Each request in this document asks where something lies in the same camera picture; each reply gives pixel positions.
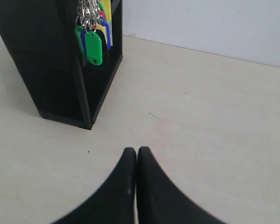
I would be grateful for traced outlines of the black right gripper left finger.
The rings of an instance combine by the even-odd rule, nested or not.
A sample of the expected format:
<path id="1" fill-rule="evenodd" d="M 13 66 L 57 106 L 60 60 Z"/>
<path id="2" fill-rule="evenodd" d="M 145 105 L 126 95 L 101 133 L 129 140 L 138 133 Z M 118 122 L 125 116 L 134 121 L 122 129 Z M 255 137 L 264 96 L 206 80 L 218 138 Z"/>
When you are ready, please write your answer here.
<path id="1" fill-rule="evenodd" d="M 137 156 L 124 149 L 105 182 L 86 201 L 55 224 L 134 224 Z"/>

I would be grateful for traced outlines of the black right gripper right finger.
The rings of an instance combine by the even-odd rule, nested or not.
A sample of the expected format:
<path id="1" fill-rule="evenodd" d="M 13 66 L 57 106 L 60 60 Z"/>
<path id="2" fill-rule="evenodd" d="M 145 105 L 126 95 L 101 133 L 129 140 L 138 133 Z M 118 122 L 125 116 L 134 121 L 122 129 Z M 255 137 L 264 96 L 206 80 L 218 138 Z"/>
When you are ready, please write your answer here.
<path id="1" fill-rule="evenodd" d="M 181 192 L 149 147 L 138 151 L 136 201 L 139 224 L 222 224 Z"/>

